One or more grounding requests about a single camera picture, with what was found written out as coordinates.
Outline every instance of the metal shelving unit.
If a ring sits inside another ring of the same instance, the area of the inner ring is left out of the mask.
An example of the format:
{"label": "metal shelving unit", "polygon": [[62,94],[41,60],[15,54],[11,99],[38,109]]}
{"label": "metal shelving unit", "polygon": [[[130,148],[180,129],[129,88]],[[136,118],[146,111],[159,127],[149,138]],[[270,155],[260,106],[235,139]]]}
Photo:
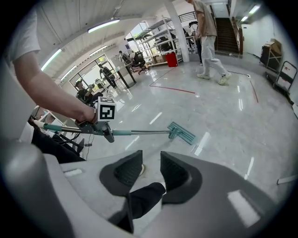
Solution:
{"label": "metal shelving unit", "polygon": [[[179,52],[180,48],[177,47],[177,49],[175,49],[174,40],[176,40],[176,39],[173,39],[172,36],[171,36],[171,34],[170,34],[170,32],[175,31],[174,29],[172,29],[169,26],[169,22],[171,22],[172,20],[169,19],[169,18],[164,18],[163,16],[162,16],[162,18],[163,18],[162,20],[160,20],[159,22],[153,24],[152,26],[149,26],[146,30],[144,30],[140,34],[138,34],[134,38],[135,43],[137,44],[137,47],[138,47],[138,49],[139,49],[140,52],[145,52],[145,51],[150,50],[152,48],[157,48],[157,51],[159,51],[156,54],[153,54],[153,55],[144,57],[144,59],[152,58],[154,56],[162,55],[162,54],[166,54],[166,53],[170,53],[170,52],[175,52],[176,59],[177,59],[178,62],[180,62],[182,60],[182,57],[178,57],[178,52]],[[166,29],[164,29],[162,31],[159,31],[156,34],[149,35],[150,32],[154,31],[155,29],[157,29],[157,28],[159,28],[159,27],[161,27],[163,25],[165,25]],[[153,46],[150,46],[148,44],[149,41],[154,40],[157,37],[161,37],[161,36],[166,36],[168,38],[168,40],[163,41],[163,42],[158,43],[158,44],[153,45]],[[160,51],[158,49],[158,46],[161,46],[163,44],[168,44],[168,43],[170,43],[172,45],[173,50],[169,50],[169,51],[164,51],[163,52],[163,51]],[[167,64],[167,62],[152,64],[152,66],[161,65],[161,64]]]}

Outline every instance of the white ceiling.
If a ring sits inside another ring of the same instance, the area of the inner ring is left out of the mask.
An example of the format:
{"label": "white ceiling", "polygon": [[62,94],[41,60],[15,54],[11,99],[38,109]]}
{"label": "white ceiling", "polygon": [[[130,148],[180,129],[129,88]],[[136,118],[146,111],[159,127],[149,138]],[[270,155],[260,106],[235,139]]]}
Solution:
{"label": "white ceiling", "polygon": [[[38,62],[42,66],[60,48],[62,52],[44,70],[52,78],[60,77],[78,58],[88,57],[101,45],[117,44],[147,12],[162,5],[162,0],[44,0],[36,6]],[[87,33],[112,17],[121,21]]]}

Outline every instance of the white floor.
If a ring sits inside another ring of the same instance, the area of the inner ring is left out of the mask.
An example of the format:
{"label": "white floor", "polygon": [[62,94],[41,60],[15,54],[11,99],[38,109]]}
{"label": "white floor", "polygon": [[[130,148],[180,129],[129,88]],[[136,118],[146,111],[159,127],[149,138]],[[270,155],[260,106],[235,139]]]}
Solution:
{"label": "white floor", "polygon": [[[89,152],[84,148],[84,158],[87,152],[87,160],[91,160],[127,150],[143,150],[147,169],[137,180],[135,190],[152,182],[163,182],[159,171],[160,151],[182,153],[225,165],[276,202],[282,201],[292,184],[276,182],[295,174],[297,117],[286,98],[274,91],[264,77],[233,66],[225,67],[237,72],[232,73],[228,86],[217,84],[220,76],[214,70],[211,80],[198,79],[196,74],[202,73],[203,68],[197,62],[190,62],[176,68],[154,67],[140,76],[135,73],[137,84],[129,90],[114,92],[117,113],[110,122],[112,129],[166,130],[174,121],[196,135],[195,145],[180,138],[170,141],[167,135],[116,137],[112,144],[104,137],[91,136],[93,146]],[[134,220],[135,234],[159,211],[157,206]]]}

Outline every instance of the desk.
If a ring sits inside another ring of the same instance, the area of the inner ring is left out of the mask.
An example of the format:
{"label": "desk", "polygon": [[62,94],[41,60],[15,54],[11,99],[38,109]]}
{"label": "desk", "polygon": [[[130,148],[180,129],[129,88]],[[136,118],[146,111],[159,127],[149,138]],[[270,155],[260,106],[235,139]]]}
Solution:
{"label": "desk", "polygon": [[[118,73],[119,77],[122,79],[123,83],[124,83],[125,86],[126,86],[125,89],[131,88],[131,87],[132,87],[133,85],[135,85],[135,83],[136,83],[135,78],[132,76],[132,74],[131,74],[131,72],[130,72],[130,69],[129,69],[129,66],[130,66],[130,65],[131,65],[131,63],[128,64],[128,65],[124,65],[124,66],[118,68],[117,71],[115,71],[115,72],[113,73],[113,74]],[[123,69],[123,68],[126,68],[127,72],[128,72],[129,75],[131,76],[131,78],[132,78],[132,80],[133,80],[132,83],[128,84],[128,83],[125,81],[125,79],[123,78],[122,74],[120,73],[120,70]]]}

